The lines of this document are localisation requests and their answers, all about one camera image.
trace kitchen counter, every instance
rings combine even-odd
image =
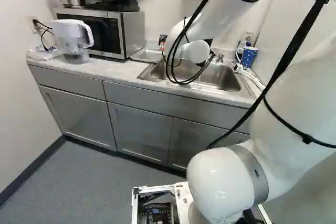
[[[254,103],[256,95],[260,94],[260,91],[249,80],[246,80],[249,85],[249,90],[255,93],[251,98],[240,97],[235,95],[234,92],[220,93],[218,91],[211,92],[202,89],[192,90],[179,87],[177,84],[164,84],[139,80],[137,77],[149,64],[131,60],[114,61],[91,58],[90,62],[88,63],[82,65],[73,65],[67,63],[64,58],[59,57],[48,61],[36,61],[32,58],[27,58],[27,63],[33,66],[77,74],[80,76],[95,78],[103,81],[176,94],[205,101],[233,105],[241,108],[249,108]]]

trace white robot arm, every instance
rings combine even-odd
[[[209,0],[176,50],[177,58],[195,63],[209,51],[201,41],[214,38],[241,17],[255,0]],[[183,30],[183,21],[169,33],[165,54]],[[288,68],[267,93],[267,104],[289,124],[319,141],[336,145],[336,33],[300,65]],[[187,168],[195,209],[211,223],[234,223],[242,211],[289,191],[311,167],[335,149],[307,145],[260,104],[251,121],[251,139],[228,148],[197,154]],[[199,223],[190,214],[190,223]]]

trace wall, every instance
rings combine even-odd
[[[158,41],[159,34],[168,34],[171,28],[191,16],[202,0],[138,0],[146,15],[146,39]],[[214,40],[214,46],[236,48],[245,30],[260,31],[271,0],[260,0],[228,32]]]
[[[56,2],[1,1],[0,191],[61,135],[25,61],[25,51],[39,41],[26,17],[48,22],[48,7]]]
[[[258,57],[253,71],[263,83],[267,83],[295,32],[308,14],[315,0],[274,0],[257,41]],[[326,5],[293,62],[305,59],[318,43],[336,30],[336,3]]]

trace faucet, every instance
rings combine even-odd
[[[224,62],[223,58],[224,58],[224,54],[219,54],[218,58],[216,59],[216,63],[223,63]]]

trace sink basin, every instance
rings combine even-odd
[[[194,76],[200,69],[195,63],[182,59],[181,63],[174,67],[174,74],[177,80],[184,81]],[[165,62],[161,60],[157,65],[149,65],[138,79],[210,92],[236,92],[248,98],[252,96],[241,76],[234,73],[231,66],[225,64],[210,63],[197,80],[188,85],[178,85],[168,80]]]
[[[174,68],[174,74],[178,81],[183,81],[194,76],[201,68],[195,63],[189,60],[182,60],[178,67]],[[152,71],[150,75],[160,80],[168,80],[166,76],[166,66],[164,61],[160,61]],[[195,81],[198,84],[206,84],[215,86],[219,90],[225,91],[240,91],[241,86],[237,81],[232,68],[228,65],[210,64],[204,72],[201,74],[198,80]]]

